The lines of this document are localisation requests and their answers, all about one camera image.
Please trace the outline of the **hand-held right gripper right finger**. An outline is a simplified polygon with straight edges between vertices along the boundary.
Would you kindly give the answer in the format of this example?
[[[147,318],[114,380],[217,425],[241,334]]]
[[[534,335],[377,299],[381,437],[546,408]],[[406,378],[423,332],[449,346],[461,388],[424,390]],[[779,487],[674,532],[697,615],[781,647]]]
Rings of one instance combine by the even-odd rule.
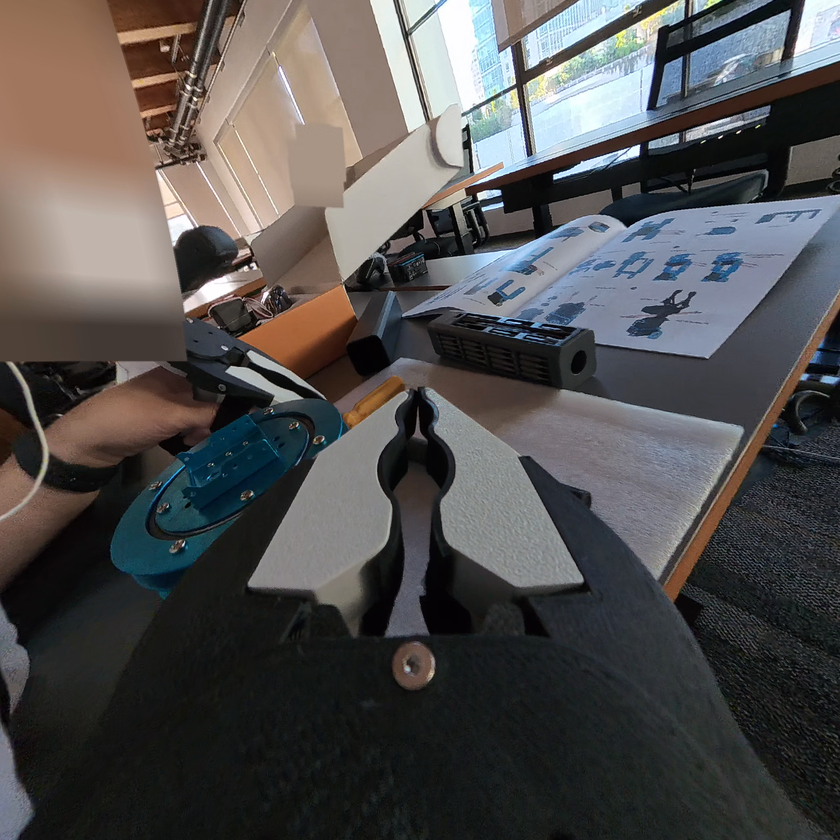
[[[420,603],[433,634],[468,634],[495,606],[582,588],[583,574],[519,453],[429,387],[417,390],[438,486]]]

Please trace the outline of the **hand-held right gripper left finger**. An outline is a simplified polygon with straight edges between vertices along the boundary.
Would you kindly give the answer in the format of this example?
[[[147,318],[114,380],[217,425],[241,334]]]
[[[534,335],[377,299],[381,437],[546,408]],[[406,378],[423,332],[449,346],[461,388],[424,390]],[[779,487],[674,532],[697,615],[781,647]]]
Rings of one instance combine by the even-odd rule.
[[[335,606],[353,635],[383,635],[403,578],[393,490],[407,471],[415,391],[395,395],[312,462],[248,588]]]

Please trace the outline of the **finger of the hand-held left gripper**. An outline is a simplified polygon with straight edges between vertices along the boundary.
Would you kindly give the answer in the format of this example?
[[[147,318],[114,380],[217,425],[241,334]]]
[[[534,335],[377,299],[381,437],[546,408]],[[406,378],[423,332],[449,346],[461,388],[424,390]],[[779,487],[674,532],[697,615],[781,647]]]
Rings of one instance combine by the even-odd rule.
[[[254,351],[220,351],[226,395],[218,422],[230,424],[258,408],[304,399],[326,400],[308,382],[271,358]]]

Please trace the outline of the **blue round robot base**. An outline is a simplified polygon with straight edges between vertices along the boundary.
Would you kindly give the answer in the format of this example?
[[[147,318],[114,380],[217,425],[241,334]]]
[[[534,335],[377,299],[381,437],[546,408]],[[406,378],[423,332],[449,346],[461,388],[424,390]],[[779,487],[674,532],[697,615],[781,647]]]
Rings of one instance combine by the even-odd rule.
[[[260,408],[222,427],[135,498],[112,536],[113,566],[166,597],[243,511],[347,429],[340,410],[319,399]]]

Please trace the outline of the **person's left forearm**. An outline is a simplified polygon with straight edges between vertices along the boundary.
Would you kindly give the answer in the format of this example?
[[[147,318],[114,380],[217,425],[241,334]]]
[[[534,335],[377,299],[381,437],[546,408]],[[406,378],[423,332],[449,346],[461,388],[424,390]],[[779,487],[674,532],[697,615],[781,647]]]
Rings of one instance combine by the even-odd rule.
[[[60,532],[98,498],[99,491],[79,493],[41,486],[14,515],[12,507],[34,488],[35,480],[10,458],[1,469],[1,590],[4,591]]]

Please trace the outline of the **grey office desk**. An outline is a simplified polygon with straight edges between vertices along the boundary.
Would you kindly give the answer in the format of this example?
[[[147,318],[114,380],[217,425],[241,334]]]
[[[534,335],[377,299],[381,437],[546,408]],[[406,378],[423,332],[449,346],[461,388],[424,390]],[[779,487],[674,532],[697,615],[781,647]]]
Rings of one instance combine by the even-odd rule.
[[[441,291],[447,287],[456,285],[496,259],[508,257],[512,253],[512,249],[506,249],[473,255],[457,255],[432,259],[427,262],[427,272],[425,274],[401,285],[395,285],[389,282],[382,289],[394,289],[395,291],[411,291],[414,289],[419,289],[420,291]]]

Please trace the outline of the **dark office desk wooden edge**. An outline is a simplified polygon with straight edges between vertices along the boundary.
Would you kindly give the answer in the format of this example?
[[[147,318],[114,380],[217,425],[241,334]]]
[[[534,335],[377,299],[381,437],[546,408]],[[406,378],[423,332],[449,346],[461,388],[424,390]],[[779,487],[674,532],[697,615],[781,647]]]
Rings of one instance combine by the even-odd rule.
[[[838,135],[839,59],[829,48],[765,68],[686,101],[611,123],[557,143],[494,175],[468,193],[500,191],[506,214],[531,211],[534,229],[551,226],[551,206],[665,175],[720,166]],[[757,128],[718,128],[712,135],[652,150],[638,157],[625,150],[700,129],[745,112],[771,107]]]

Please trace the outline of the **person's left hand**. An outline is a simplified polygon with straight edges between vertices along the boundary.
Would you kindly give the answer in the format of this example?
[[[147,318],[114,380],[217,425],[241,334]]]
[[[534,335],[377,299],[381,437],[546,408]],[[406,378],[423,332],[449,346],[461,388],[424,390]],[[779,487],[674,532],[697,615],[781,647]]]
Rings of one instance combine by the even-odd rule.
[[[76,406],[45,436],[58,459],[104,469],[176,435],[189,445],[201,442],[218,408],[198,402],[186,379],[157,367]]]

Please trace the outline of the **orange cardboard box white lid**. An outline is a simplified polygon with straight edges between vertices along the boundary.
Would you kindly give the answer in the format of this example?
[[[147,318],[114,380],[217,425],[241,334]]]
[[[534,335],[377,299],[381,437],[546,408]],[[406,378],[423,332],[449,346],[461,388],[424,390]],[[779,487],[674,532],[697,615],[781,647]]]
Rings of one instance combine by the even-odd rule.
[[[343,356],[357,323],[343,283],[463,163],[457,104],[349,171],[340,128],[298,125],[288,151],[292,205],[251,248],[268,287],[313,297],[247,332],[246,349],[303,378]]]

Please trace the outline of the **black round chair back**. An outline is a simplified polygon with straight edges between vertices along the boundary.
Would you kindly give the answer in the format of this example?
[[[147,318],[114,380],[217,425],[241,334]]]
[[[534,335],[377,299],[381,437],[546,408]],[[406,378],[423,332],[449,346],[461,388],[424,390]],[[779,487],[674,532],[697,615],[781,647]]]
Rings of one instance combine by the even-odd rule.
[[[181,233],[173,253],[182,294],[231,273],[238,252],[235,240],[219,227],[203,225]]]

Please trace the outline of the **grey rectangular tube sleeve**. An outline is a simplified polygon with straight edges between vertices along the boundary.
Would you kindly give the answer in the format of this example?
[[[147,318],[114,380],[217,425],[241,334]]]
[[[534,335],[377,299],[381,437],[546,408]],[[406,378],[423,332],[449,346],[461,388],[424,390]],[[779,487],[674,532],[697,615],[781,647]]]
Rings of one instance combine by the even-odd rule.
[[[358,375],[383,371],[396,359],[403,310],[393,290],[371,294],[347,342],[346,352]]]

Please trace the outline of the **black screwdriver bit case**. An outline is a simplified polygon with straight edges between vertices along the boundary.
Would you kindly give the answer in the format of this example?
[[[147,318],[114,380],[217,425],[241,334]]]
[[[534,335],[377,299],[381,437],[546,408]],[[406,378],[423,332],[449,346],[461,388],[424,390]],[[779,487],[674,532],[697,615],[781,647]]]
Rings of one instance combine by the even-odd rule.
[[[590,329],[452,312],[427,331],[442,359],[522,382],[574,390],[596,370]]]

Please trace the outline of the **black wristband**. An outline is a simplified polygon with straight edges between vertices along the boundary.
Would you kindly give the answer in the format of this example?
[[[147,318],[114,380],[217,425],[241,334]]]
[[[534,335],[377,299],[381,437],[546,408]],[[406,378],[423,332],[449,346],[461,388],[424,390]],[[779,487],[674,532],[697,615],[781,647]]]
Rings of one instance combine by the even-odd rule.
[[[41,467],[42,446],[35,431],[28,430],[19,435],[12,446],[17,465],[32,479],[36,479]],[[49,455],[43,485],[74,494],[88,494],[104,488],[120,472],[120,466],[89,467],[76,465]]]

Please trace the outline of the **metal ceiling pipes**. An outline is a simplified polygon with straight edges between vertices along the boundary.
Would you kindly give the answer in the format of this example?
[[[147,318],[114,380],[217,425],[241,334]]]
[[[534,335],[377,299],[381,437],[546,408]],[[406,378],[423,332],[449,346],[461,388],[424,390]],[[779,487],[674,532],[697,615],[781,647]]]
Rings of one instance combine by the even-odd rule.
[[[191,62],[179,88],[174,116],[163,141],[163,152],[177,164],[187,162],[192,154],[190,142],[195,122],[203,101],[207,74],[218,52],[231,7],[236,2],[205,1],[194,38]]]

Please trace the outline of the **open instruction booklet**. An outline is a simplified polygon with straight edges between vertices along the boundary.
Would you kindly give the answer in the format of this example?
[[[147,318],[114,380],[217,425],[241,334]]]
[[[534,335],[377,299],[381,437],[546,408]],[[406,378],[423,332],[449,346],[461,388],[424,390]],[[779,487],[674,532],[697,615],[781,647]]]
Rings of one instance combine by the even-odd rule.
[[[467,312],[589,329],[595,344],[708,359],[838,213],[837,195],[587,215],[503,253],[404,319]]]

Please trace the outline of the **black armless office chair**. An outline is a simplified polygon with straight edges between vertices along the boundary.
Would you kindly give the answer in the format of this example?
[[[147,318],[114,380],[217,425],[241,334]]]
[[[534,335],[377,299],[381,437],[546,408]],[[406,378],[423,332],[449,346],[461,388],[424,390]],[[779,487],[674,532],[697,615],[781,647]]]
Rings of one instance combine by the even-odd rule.
[[[614,201],[599,214],[630,227],[662,213],[751,203],[761,196],[768,180],[769,172],[761,170],[715,185],[693,187],[690,192],[638,193]]]

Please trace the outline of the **beige window blind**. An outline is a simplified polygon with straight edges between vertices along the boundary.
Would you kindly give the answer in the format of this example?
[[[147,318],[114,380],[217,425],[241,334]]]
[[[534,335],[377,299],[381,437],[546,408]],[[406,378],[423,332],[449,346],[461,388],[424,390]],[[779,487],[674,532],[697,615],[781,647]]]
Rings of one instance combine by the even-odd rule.
[[[652,4],[655,12],[670,2],[644,1],[492,1],[491,11],[499,51],[532,33],[551,47],[569,46],[573,38],[596,30]]]

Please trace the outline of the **yellow-handled screwdriver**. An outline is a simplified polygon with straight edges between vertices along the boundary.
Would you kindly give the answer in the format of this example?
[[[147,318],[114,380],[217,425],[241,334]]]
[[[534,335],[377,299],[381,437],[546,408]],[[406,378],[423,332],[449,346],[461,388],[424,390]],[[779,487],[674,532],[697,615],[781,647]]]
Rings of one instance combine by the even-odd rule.
[[[392,375],[382,384],[375,387],[374,390],[362,397],[348,412],[343,414],[345,426],[348,429],[356,427],[405,390],[406,384],[404,380],[397,375]]]

